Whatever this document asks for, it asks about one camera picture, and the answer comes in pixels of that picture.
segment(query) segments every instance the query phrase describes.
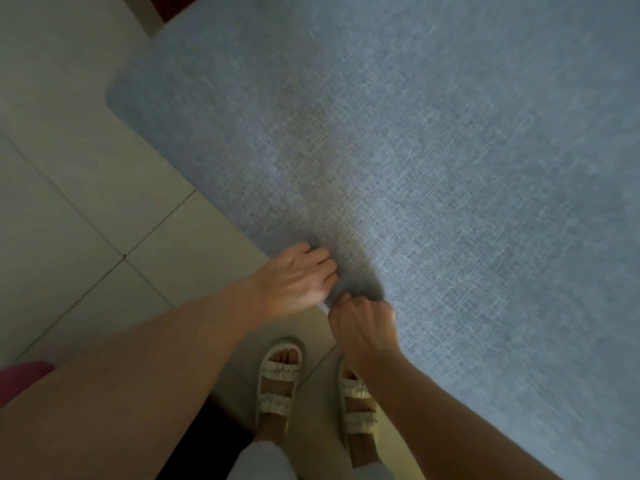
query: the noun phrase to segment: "foot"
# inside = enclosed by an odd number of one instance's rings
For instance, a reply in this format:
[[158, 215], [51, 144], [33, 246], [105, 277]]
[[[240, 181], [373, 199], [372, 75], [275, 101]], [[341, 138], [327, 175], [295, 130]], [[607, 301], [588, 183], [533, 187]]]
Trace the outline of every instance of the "foot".
[[[276, 352], [269, 357], [269, 360], [280, 363], [298, 363], [300, 358], [298, 357], [298, 352], [295, 349], [290, 349]], [[291, 397], [293, 387], [293, 382], [274, 381], [263, 377], [260, 392]], [[287, 418], [284, 416], [273, 413], [261, 413], [253, 441], [272, 441], [277, 445], [281, 445], [284, 440], [286, 429]]]
[[[343, 369], [342, 376], [345, 379], [358, 379], [356, 374], [348, 370], [346, 366]], [[367, 399], [345, 397], [344, 405], [347, 413], [375, 411], [378, 407], [372, 397]], [[376, 449], [376, 441], [373, 435], [347, 435], [347, 443], [353, 468], [363, 467], [364, 465], [375, 463], [380, 460], [378, 450]]]

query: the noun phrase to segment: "white tile floor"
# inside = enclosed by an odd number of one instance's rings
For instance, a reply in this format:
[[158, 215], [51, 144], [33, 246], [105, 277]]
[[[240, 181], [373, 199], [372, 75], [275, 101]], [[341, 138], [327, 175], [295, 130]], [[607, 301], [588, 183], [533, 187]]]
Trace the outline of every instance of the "white tile floor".
[[[63, 363], [265, 260], [106, 108], [147, 42], [122, 0], [0, 0], [0, 25], [0, 367]], [[252, 333], [214, 392], [252, 422], [257, 366], [286, 335], [307, 348], [286, 449], [302, 478], [348, 478], [320, 310]], [[421, 478], [387, 420], [380, 449], [398, 478]]]

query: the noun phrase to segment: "forearm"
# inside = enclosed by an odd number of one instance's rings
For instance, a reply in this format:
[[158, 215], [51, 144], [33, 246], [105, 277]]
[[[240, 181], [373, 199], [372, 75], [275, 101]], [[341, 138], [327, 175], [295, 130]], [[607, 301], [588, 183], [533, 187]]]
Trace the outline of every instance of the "forearm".
[[155, 478], [259, 321], [254, 291], [245, 280], [179, 306], [23, 392], [0, 413], [7, 478]]
[[361, 372], [429, 479], [556, 479], [398, 353]]

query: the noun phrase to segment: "pink object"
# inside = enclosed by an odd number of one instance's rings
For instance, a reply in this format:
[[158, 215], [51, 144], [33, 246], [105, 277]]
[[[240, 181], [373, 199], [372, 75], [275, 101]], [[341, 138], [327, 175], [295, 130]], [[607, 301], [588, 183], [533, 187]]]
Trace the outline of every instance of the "pink object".
[[0, 370], [0, 408], [53, 370], [52, 364], [41, 360]]

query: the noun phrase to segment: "woven fabric texture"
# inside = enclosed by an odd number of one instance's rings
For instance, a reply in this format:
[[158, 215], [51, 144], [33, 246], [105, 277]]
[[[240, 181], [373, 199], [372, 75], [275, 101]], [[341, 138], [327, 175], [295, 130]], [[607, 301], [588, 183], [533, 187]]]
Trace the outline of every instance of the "woven fabric texture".
[[632, 478], [639, 47], [640, 0], [200, 0], [108, 103], [558, 474]]

